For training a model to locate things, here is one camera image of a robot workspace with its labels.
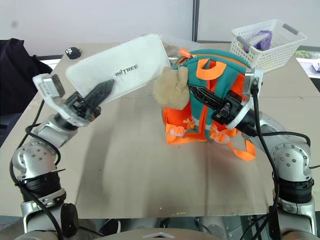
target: gray table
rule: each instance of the gray table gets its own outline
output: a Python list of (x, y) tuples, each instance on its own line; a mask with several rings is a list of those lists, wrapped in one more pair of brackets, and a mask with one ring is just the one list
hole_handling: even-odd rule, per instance
[[(114, 44), (75, 44), (85, 58)], [(229, 44), (205, 47), (228, 50)], [(63, 56), (54, 72), (66, 96), (75, 91), (65, 76), (77, 60)], [(312, 165), (320, 164), (320, 94), (300, 65), (265, 74), (260, 109), (288, 130), (305, 133), (312, 141)], [(24, 128), (33, 121), (41, 102), (36, 95), (0, 149), (0, 215), (20, 216), (22, 201), (11, 183), (8, 166)], [(40, 121), (53, 114), (44, 106)], [(238, 148), (243, 139), (232, 140)], [(272, 203), (271, 167), (259, 150), (244, 162), (217, 143), (167, 145), (161, 108), (152, 85), (104, 104), (102, 114), (61, 148), (61, 185), (67, 202), (75, 203), (80, 218), (139, 218), (262, 214)], [(313, 170), (313, 194), (320, 210), (320, 169)]]

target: beige plush toy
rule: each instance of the beige plush toy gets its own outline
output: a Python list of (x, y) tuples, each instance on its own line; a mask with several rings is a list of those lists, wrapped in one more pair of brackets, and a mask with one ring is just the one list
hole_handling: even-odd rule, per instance
[(190, 99), (188, 68), (181, 66), (178, 70), (165, 67), (160, 77), (153, 83), (153, 95), (162, 106), (182, 110)]

